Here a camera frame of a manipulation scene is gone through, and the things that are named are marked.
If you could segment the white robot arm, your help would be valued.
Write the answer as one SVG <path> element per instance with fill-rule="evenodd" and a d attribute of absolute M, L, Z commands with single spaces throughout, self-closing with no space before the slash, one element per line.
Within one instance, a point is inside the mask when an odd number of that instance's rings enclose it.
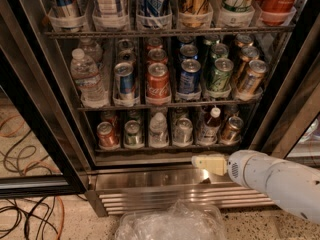
<path fill-rule="evenodd" d="M 320 224 L 320 171 L 254 150 L 239 150 L 230 156 L 196 155 L 194 167 L 230 179 L 269 197 L 279 208 Z"/>

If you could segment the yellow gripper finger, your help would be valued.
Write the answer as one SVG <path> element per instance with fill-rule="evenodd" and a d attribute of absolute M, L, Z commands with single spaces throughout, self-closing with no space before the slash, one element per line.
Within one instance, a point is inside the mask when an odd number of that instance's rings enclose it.
<path fill-rule="evenodd" d="M 194 167 L 204 169 L 218 176 L 223 176 L 227 173 L 227 161 L 221 154 L 193 156 L 191 163 Z"/>

